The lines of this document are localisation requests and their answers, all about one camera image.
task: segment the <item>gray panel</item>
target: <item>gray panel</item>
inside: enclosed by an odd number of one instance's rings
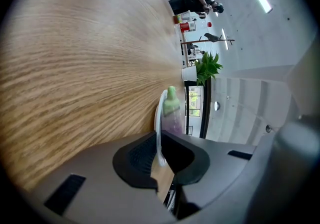
[[[264,175],[274,135],[270,133],[261,138],[251,160],[231,186],[207,207],[180,223],[244,223],[252,196]]]
[[[212,140],[181,135],[180,138],[204,149],[210,157],[210,166],[202,179],[183,186],[186,199],[203,208],[220,195],[243,171],[247,160],[228,155],[231,150],[253,154],[255,146],[215,142]]]
[[[286,83],[303,115],[320,115],[320,37],[317,33],[303,58],[290,71]]]
[[[155,190],[129,186],[112,165],[113,156],[120,147],[146,134],[85,149],[43,179],[32,195],[44,202],[73,173],[86,177],[86,181],[66,209],[65,218],[80,224],[174,222],[175,218]]]

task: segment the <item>white ceiling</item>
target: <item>white ceiling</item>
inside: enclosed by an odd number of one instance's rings
[[[266,14],[258,0],[216,0],[223,3],[218,17],[211,13],[214,32],[221,29],[234,45],[220,44],[224,71],[295,65],[311,45],[317,24],[303,0],[268,0]]]

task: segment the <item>white pot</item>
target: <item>white pot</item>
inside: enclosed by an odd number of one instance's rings
[[[197,68],[190,66],[181,70],[182,80],[184,81],[197,81]]]

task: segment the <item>plastic bottle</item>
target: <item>plastic bottle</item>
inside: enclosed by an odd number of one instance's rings
[[[162,105],[161,129],[173,134],[183,133],[180,101],[177,98],[174,86],[169,86],[166,99]]]
[[[180,113],[180,101],[176,95],[176,88],[169,86],[161,94],[158,108],[154,118],[154,130],[156,131],[156,152],[160,166],[167,164],[161,151],[161,131],[165,130],[173,134],[182,134],[182,116]]]

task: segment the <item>window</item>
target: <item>window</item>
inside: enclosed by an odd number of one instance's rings
[[[191,135],[191,136],[192,136],[193,130],[194,130],[194,127],[193,127],[193,126],[189,126],[188,135]]]
[[[201,112],[201,87],[189,88],[189,117],[200,117]]]

